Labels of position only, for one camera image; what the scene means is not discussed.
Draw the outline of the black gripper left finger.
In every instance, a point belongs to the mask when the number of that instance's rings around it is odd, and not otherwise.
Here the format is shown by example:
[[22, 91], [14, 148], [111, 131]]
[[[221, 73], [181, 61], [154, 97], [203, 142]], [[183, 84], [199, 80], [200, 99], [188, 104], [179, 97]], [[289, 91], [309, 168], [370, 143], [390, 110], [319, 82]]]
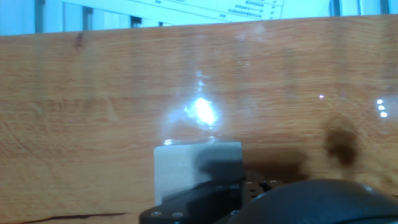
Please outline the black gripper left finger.
[[240, 183], [205, 182], [143, 211], [139, 224], [227, 223], [242, 205]]

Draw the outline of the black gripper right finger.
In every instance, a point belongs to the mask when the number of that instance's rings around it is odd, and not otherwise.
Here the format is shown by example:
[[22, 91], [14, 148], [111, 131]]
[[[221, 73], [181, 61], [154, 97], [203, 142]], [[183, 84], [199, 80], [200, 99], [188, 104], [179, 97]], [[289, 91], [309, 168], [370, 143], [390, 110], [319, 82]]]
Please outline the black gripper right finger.
[[245, 180], [241, 186], [242, 205], [245, 206], [264, 193], [283, 186], [280, 180]]

